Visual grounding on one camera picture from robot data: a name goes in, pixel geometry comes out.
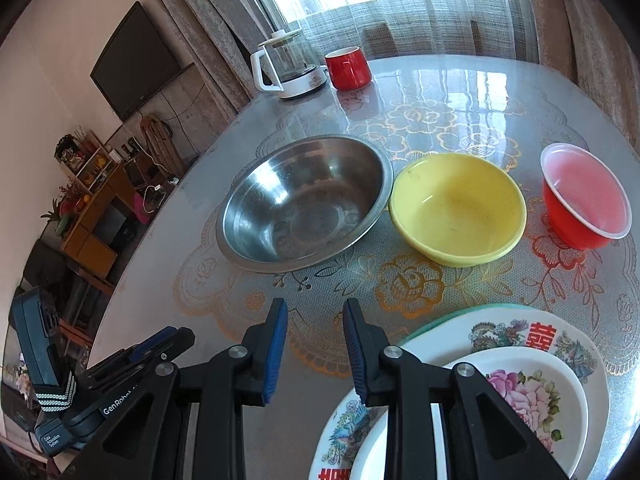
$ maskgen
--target red chinese character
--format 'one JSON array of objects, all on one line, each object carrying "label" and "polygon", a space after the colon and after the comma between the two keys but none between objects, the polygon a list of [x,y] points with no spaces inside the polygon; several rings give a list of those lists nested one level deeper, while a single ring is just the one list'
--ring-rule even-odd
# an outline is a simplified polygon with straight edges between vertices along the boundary
[{"label": "red chinese character", "polygon": [[546,352],[554,341],[555,335],[556,329],[553,325],[543,325],[536,322],[531,325],[525,345]]},{"label": "red chinese character", "polygon": [[349,480],[351,469],[326,469],[323,468],[318,475],[319,480]]}]

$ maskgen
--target lace tablecloth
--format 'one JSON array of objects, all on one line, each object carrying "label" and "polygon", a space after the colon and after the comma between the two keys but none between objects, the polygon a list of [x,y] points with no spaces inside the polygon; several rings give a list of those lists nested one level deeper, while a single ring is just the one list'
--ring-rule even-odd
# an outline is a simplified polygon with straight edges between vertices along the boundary
[{"label": "lace tablecloth", "polygon": [[[336,93],[326,85],[286,102],[260,95],[236,118],[148,230],[106,311],[90,364],[169,324],[196,335],[177,363],[206,361],[264,320],[272,298],[286,298],[288,345],[278,391],[267,409],[245,414],[247,476],[301,479],[327,418],[353,387],[340,319],[345,298],[359,298],[367,320],[383,326],[392,342],[466,306],[526,304],[578,327],[603,356],[611,408],[590,478],[604,478],[638,425],[639,228],[597,251],[564,245],[546,217],[540,152],[552,142],[591,150],[640,213],[635,152],[576,86],[538,65],[411,56],[370,66],[374,81],[364,89]],[[522,240],[495,262],[451,269],[412,250],[384,212],[361,241],[318,266],[276,275],[232,266],[216,245],[215,223],[233,180],[256,158],[321,134],[371,140],[388,153],[396,174],[432,152],[490,160],[522,189],[528,213]]]}]

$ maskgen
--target stainless steel bowl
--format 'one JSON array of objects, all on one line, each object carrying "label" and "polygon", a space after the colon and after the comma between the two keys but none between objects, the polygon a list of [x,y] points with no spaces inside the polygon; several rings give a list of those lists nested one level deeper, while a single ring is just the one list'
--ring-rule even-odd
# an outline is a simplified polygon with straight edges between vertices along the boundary
[{"label": "stainless steel bowl", "polygon": [[287,272],[331,258],[361,238],[391,195],[393,169],[364,140],[322,136],[257,161],[226,196],[222,253],[254,272]]}]

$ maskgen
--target teapot lid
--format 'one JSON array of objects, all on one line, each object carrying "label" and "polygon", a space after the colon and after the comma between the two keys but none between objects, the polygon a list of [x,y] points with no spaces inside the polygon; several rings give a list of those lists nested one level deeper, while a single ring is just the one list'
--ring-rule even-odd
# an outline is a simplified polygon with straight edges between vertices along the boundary
[{"label": "teapot lid", "polygon": [[263,41],[258,46],[265,46],[265,45],[273,46],[277,43],[284,42],[289,38],[293,38],[294,36],[297,36],[301,32],[302,32],[301,28],[297,28],[296,30],[292,30],[290,32],[285,32],[285,30],[281,28],[280,30],[276,30],[275,32],[272,32],[271,38],[269,38],[266,41]]}]

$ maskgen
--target pink flower pattern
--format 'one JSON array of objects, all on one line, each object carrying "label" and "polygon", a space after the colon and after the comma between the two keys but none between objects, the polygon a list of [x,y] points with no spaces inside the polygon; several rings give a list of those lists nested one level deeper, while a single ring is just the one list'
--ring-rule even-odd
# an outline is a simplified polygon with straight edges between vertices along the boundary
[{"label": "pink flower pattern", "polygon": [[506,400],[521,420],[533,431],[546,450],[552,452],[553,442],[561,440],[559,430],[551,431],[554,414],[559,412],[558,391],[538,370],[526,378],[522,372],[496,370],[487,375],[495,391]]}]

